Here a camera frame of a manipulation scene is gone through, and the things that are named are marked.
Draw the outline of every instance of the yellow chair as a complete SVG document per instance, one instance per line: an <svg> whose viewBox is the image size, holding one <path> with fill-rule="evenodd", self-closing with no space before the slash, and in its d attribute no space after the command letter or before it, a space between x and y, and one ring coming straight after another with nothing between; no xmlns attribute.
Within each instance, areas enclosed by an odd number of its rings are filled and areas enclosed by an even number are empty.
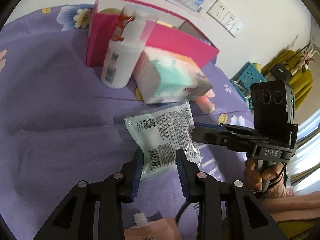
<svg viewBox="0 0 320 240"><path fill-rule="evenodd" d="M285 62L290 57L292 57L296 52L293 50L286 50L279 54L276 58L274 58L271 62L265 65L261 73L265 76L270 69L277 63L281 63L284 67L291 71L296 63L300 61L301 53L294 56L288 62ZM311 92L313 86L313 77L310 69L308 69L305 73L302 70L299 70L295 75L293 75L289 81L289 85L294 90L294 97L295 97L295 108L298 109L299 106L303 103L303 101L307 98L308 94Z"/></svg>

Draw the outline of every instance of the tissue pack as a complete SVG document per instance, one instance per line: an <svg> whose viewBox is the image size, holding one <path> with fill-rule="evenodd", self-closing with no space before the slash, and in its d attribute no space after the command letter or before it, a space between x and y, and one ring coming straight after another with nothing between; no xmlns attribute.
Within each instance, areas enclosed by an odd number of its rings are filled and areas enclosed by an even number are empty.
<svg viewBox="0 0 320 240"><path fill-rule="evenodd" d="M145 104L196 101L212 88L193 59L153 47L144 48L133 76Z"/></svg>

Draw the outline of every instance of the silver rivet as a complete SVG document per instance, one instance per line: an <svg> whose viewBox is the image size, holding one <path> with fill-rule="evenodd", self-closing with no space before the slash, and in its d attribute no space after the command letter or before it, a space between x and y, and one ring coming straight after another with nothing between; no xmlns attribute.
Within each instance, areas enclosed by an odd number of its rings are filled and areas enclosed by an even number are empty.
<svg viewBox="0 0 320 240"><path fill-rule="evenodd" d="M123 174L121 172L116 172L115 174L113 174L113 177L115 179L121 179L123 177Z"/></svg>
<svg viewBox="0 0 320 240"><path fill-rule="evenodd" d="M234 184L235 184L236 187L242 187L242 186L243 186L243 183L242 183L242 181L240 181L240 180L236 180L236 181L234 182Z"/></svg>
<svg viewBox="0 0 320 240"><path fill-rule="evenodd" d="M205 174L204 172L199 172L199 173L197 174L197 176L198 176L198 178L200 178L200 179L204 179L204 178L207 177L207 174Z"/></svg>
<svg viewBox="0 0 320 240"><path fill-rule="evenodd" d="M85 187L85 186L87 186L87 183L84 180L78 183L78 187Z"/></svg>

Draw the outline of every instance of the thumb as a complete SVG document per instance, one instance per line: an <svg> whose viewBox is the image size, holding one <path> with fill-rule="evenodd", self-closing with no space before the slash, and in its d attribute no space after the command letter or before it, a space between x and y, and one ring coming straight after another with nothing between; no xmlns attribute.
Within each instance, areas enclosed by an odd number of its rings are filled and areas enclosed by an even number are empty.
<svg viewBox="0 0 320 240"><path fill-rule="evenodd" d="M275 165L267 168L263 173L262 173L262 178L265 180L271 180L275 179L276 177L279 176L280 172L282 171L283 164L282 163L276 163Z"/></svg>

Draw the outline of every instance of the human hand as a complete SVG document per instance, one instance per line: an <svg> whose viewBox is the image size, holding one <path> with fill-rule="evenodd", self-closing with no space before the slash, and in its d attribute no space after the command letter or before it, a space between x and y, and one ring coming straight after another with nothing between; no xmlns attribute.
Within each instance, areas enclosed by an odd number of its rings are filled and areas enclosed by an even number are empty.
<svg viewBox="0 0 320 240"><path fill-rule="evenodd" d="M278 177L283 168L282 163L276 163L261 174L255 169L256 162L253 159L248 158L244 164L244 176L247 181L247 187L252 190L262 190L262 179L275 179L276 177ZM274 183L278 182L280 179L281 176L279 176L279 179L274 181Z"/></svg>

